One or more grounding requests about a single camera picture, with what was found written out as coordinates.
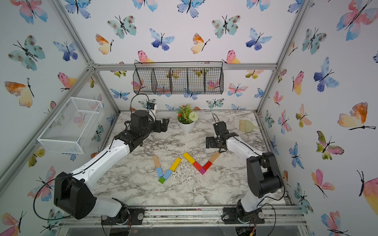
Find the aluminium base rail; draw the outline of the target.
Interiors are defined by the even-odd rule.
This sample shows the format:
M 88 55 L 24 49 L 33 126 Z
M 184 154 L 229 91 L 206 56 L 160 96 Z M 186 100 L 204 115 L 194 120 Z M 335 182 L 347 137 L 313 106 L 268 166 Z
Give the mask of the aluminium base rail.
M 236 206 L 128 207 L 132 227 L 183 226 L 307 226 L 299 206 L 265 205 L 247 219 L 239 219 Z

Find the natural wood block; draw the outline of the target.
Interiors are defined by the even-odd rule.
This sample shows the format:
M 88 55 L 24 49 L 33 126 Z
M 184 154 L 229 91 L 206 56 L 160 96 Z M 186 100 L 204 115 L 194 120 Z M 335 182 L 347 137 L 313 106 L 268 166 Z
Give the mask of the natural wood block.
M 157 155 L 154 155 L 153 156 L 153 162 L 154 162 L 154 165 L 156 168 L 160 168 L 161 167 L 161 164 L 160 164 L 160 161 L 159 161 L 159 158 Z
M 219 156 L 220 156 L 220 153 L 217 151 L 217 152 L 215 152 L 215 153 L 211 156 L 211 158 L 209 159 L 209 161 L 210 161 L 211 163 L 214 163 L 214 162 L 219 158 Z

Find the white mesh wall basket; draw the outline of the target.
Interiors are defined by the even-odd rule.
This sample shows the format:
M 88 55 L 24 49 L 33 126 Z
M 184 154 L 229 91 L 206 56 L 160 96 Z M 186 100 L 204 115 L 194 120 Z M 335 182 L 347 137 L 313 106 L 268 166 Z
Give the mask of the white mesh wall basket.
M 37 141 L 50 152 L 84 154 L 103 116 L 101 101 L 70 97 Z

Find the light blue block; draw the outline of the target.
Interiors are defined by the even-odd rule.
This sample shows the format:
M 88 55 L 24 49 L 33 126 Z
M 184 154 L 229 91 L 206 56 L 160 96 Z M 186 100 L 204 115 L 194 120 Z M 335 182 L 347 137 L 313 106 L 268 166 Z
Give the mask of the light blue block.
M 172 173 L 173 173 L 173 171 L 170 170 L 170 169 L 168 169 L 168 170 L 166 171 L 166 173 L 163 175 L 163 178 L 164 178 L 165 180 L 168 180 Z
M 162 171 L 161 167 L 156 168 L 156 172 L 157 172 L 158 178 L 163 177 L 163 171 Z

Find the flowering potted plant white pot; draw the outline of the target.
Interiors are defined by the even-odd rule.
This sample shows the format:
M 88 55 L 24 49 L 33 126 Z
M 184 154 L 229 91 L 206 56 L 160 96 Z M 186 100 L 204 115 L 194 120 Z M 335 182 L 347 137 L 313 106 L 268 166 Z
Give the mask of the flowering potted plant white pot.
M 192 109 L 191 104 L 180 106 L 177 114 L 180 128 L 186 133 L 191 132 L 199 118 L 198 114 Z

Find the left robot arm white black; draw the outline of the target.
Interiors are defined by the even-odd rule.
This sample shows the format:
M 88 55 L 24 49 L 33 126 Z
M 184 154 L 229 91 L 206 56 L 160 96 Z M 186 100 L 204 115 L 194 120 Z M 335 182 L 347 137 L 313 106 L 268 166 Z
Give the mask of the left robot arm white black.
M 128 205 L 92 193 L 97 181 L 121 158 L 143 144 L 151 133 L 168 130 L 169 119 L 157 120 L 151 111 L 137 110 L 125 122 L 124 131 L 110 145 L 78 169 L 61 172 L 55 179 L 54 205 L 79 220 L 87 216 L 106 216 L 113 225 L 131 223 Z

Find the red block long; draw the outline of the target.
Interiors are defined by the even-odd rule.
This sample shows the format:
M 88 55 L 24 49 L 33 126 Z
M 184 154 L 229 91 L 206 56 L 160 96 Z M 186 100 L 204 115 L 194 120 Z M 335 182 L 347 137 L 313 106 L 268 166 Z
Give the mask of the red block long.
M 199 163 L 197 163 L 196 161 L 192 164 L 198 171 L 200 171 L 201 169 L 203 169 L 202 168 L 202 166 L 199 164 Z

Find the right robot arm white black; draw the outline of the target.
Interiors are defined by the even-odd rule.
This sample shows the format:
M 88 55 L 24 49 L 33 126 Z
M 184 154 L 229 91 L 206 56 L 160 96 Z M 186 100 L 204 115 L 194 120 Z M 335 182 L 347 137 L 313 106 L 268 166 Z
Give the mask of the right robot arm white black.
M 284 187 L 276 157 L 271 152 L 262 152 L 243 141 L 238 134 L 229 132 L 225 122 L 213 124 L 215 135 L 206 138 L 207 148 L 218 148 L 220 152 L 230 151 L 246 161 L 249 190 L 237 202 L 236 207 L 224 208 L 226 224 L 264 223 L 262 207 L 270 200 L 279 201 L 283 196 L 274 194 Z

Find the magenta cube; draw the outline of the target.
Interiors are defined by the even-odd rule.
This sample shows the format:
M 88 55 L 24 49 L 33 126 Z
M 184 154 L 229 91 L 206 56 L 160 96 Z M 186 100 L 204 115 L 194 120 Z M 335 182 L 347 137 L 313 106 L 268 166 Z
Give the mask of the magenta cube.
M 199 172 L 204 175 L 206 173 L 206 170 L 204 168 L 200 169 Z

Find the green cube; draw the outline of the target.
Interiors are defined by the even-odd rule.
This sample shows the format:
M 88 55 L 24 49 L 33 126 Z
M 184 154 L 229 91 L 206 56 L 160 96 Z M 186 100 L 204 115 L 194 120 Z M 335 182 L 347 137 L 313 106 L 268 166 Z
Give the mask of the green cube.
M 164 184 L 164 182 L 166 181 L 166 179 L 164 177 L 160 177 L 159 180 L 158 180 L 161 184 Z

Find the yellow block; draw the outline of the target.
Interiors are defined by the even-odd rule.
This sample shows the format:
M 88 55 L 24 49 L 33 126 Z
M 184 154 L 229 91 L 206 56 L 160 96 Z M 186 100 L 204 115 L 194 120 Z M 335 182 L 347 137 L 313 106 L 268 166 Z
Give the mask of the yellow block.
M 183 154 L 183 157 L 188 160 L 192 165 L 195 163 L 195 160 L 193 157 L 191 157 L 187 152 Z
M 171 167 L 169 168 L 172 172 L 175 172 L 175 170 L 177 169 L 178 165 L 181 163 L 182 159 L 181 158 L 176 158 L 174 163 L 171 165 Z

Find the red block short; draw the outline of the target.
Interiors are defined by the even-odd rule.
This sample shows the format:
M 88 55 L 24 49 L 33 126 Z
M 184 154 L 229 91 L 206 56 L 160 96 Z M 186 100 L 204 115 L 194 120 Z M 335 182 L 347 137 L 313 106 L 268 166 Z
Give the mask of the red block short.
M 212 162 L 211 161 L 208 161 L 204 166 L 203 166 L 203 169 L 205 170 L 205 171 L 207 171 L 211 166 L 212 166 Z

